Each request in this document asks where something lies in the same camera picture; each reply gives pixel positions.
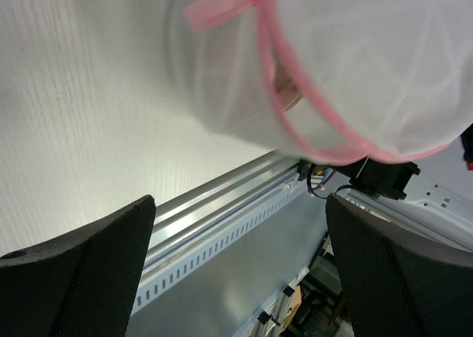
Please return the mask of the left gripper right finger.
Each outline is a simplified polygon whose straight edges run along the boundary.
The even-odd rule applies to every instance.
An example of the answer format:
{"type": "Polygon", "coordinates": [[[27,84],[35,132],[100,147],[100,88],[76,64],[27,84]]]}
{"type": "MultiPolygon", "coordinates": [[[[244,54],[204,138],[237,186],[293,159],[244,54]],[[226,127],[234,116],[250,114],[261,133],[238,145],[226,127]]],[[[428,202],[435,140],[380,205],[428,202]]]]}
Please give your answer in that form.
{"type": "Polygon", "coordinates": [[[472,253],[332,194],[333,253],[356,336],[471,336],[472,253]]]}

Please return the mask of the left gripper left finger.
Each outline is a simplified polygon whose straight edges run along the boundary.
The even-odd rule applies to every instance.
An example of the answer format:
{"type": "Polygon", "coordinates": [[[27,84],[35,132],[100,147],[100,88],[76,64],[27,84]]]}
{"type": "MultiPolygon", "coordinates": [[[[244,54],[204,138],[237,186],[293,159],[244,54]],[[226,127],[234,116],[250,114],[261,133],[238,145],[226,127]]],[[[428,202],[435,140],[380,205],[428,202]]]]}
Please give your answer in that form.
{"type": "Polygon", "coordinates": [[[146,195],[1,257],[2,336],[124,336],[155,219],[146,195]]]}

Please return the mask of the pink-zip mesh laundry bag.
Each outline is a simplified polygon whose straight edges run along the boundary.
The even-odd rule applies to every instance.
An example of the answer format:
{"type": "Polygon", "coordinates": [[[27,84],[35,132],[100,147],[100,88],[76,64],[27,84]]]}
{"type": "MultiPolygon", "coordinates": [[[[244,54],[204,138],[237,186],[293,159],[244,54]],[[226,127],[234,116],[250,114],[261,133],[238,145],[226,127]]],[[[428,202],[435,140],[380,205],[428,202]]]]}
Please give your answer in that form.
{"type": "Polygon", "coordinates": [[[205,127],[316,163],[409,162],[472,124],[472,0],[174,0],[169,43],[205,127]]]}

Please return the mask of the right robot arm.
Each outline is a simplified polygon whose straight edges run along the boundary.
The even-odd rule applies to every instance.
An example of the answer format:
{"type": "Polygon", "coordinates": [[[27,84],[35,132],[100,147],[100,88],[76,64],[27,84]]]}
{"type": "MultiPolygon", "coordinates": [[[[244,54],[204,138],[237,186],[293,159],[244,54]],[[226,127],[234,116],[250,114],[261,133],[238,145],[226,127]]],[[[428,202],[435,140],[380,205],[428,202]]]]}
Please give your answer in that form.
{"type": "Polygon", "coordinates": [[[377,217],[425,237],[472,250],[472,129],[449,148],[416,163],[365,157],[348,166],[300,160],[299,180],[319,199],[345,198],[377,217]]]}

